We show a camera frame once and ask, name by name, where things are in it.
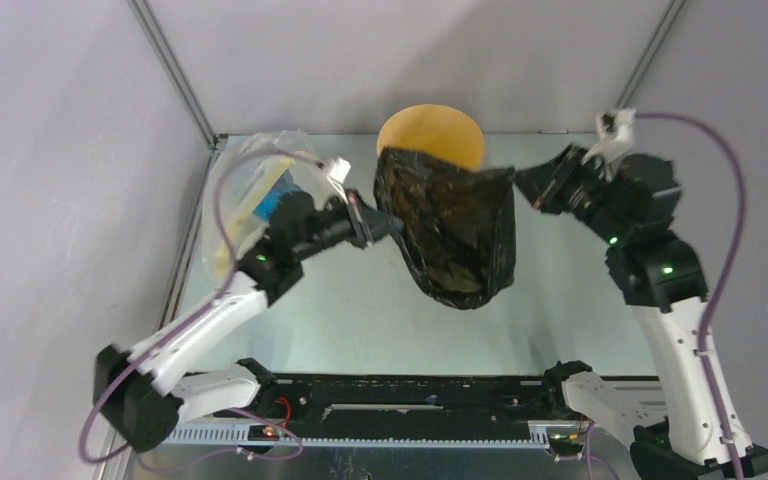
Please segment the black trash bag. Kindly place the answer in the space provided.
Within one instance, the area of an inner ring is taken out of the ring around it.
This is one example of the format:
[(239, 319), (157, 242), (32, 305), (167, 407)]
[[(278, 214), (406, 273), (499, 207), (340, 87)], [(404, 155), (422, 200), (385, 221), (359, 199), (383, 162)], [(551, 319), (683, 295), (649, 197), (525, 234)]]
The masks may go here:
[(515, 173), (471, 171), (403, 148), (379, 154), (373, 196), (379, 210), (403, 222), (395, 242), (426, 296), (474, 310), (514, 283)]

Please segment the clear plastic bag yellow rim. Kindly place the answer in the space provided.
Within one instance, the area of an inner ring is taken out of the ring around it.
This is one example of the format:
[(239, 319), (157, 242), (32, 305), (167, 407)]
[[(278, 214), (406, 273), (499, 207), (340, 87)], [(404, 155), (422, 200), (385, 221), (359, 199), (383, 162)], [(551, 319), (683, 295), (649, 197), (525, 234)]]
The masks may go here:
[(325, 160), (302, 130), (258, 133), (228, 144), (208, 173), (201, 204), (202, 265), (214, 283), (223, 281), (230, 265), (215, 215), (220, 215), (235, 252), (241, 254), (269, 225), (253, 210), (285, 171), (318, 209), (336, 195), (321, 170)]

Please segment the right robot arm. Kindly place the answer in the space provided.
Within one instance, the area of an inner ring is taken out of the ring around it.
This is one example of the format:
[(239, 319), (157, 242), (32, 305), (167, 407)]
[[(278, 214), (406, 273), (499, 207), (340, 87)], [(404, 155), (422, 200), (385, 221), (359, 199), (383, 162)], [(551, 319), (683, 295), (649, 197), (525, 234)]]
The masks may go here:
[(714, 304), (695, 250), (671, 228), (682, 189), (671, 161), (632, 154), (610, 165), (571, 145), (516, 173), (537, 211), (568, 213), (607, 246), (608, 273), (634, 308), (666, 409), (648, 411), (581, 361), (546, 371), (541, 402), (573, 412), (629, 451), (643, 479), (749, 479), (768, 474), (768, 449), (744, 429), (723, 384), (705, 311)]

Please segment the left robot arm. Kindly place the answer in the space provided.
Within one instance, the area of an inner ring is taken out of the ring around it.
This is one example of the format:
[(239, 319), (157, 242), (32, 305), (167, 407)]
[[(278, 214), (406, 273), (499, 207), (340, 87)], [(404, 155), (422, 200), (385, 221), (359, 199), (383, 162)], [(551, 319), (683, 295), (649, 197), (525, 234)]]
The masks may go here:
[(271, 373), (244, 359), (214, 373), (190, 368), (244, 322), (273, 306), (304, 275), (303, 263), (342, 243), (364, 249), (398, 234), (397, 217), (368, 206), (352, 189), (317, 209), (310, 194), (284, 195), (251, 248), (204, 304), (126, 350), (95, 359), (96, 410), (138, 453), (163, 443), (182, 423), (243, 408), (264, 416), (276, 403)]

